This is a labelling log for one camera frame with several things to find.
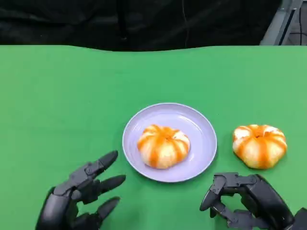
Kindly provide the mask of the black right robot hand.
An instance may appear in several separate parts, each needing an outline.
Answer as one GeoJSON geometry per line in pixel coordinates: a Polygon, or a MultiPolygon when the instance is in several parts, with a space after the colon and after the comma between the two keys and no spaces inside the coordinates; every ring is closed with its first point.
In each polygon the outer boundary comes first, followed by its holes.
{"type": "Polygon", "coordinates": [[[259,174],[240,176],[236,172],[216,173],[200,211],[210,211],[210,217],[226,219],[229,228],[251,230],[288,230],[295,218],[281,196],[259,174]],[[222,196],[239,194],[245,209],[231,211],[222,203],[222,196]]]}

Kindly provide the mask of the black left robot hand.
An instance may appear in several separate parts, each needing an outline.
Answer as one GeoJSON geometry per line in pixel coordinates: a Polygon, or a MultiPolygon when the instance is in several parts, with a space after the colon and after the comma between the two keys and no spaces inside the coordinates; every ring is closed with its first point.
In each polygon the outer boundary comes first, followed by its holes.
{"type": "Polygon", "coordinates": [[[63,183],[52,187],[40,210],[37,230],[98,230],[103,221],[120,201],[118,196],[100,205],[96,212],[79,215],[77,204],[90,204],[99,196],[120,186],[125,175],[100,181],[97,177],[117,159],[114,150],[93,162],[88,162],[72,172],[63,183]]]}

